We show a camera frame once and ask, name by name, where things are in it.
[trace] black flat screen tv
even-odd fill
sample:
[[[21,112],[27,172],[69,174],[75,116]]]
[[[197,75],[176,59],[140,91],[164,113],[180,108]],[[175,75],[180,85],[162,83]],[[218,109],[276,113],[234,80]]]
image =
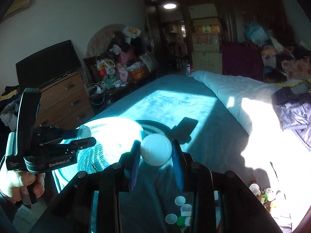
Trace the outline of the black flat screen tv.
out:
[[[25,88],[42,88],[66,74],[81,68],[71,40],[36,52],[16,63],[21,92]]]

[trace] black handle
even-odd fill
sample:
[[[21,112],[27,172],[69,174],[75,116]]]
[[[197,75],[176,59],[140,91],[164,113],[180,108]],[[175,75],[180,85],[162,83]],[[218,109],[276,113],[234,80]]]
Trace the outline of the black handle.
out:
[[[34,193],[35,183],[32,183],[28,187],[21,187],[21,199],[25,205],[35,204],[38,201]]]
[[[79,102],[80,102],[80,99],[78,99],[78,100],[74,101],[73,103],[71,103],[71,106],[74,106],[74,105],[76,105]]]
[[[40,126],[46,125],[49,122],[49,120],[45,120],[43,123],[40,124]]]
[[[75,86],[74,83],[70,84],[69,86],[65,87],[66,90],[72,89]]]
[[[80,119],[84,118],[85,116],[86,116],[86,113],[84,113],[83,115],[81,115],[81,116],[79,116],[77,118],[78,118],[78,120],[80,120]]]

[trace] purple jacket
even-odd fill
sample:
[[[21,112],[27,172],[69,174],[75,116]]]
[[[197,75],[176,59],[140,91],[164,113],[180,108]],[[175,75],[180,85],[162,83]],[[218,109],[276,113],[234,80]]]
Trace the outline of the purple jacket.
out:
[[[295,94],[285,87],[272,95],[282,130],[292,130],[311,151],[311,93]]]

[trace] plastic bag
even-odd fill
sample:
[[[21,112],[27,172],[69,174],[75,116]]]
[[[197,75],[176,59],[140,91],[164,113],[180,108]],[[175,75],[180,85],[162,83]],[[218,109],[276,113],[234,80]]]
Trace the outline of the plastic bag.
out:
[[[270,39],[265,30],[254,22],[246,25],[245,34],[247,39],[251,40],[256,45]]]

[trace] maroon fabric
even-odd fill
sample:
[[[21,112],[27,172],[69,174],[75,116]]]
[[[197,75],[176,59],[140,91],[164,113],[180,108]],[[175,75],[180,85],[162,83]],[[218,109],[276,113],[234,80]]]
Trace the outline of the maroon fabric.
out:
[[[222,74],[262,81],[263,62],[259,51],[239,43],[222,45]]]

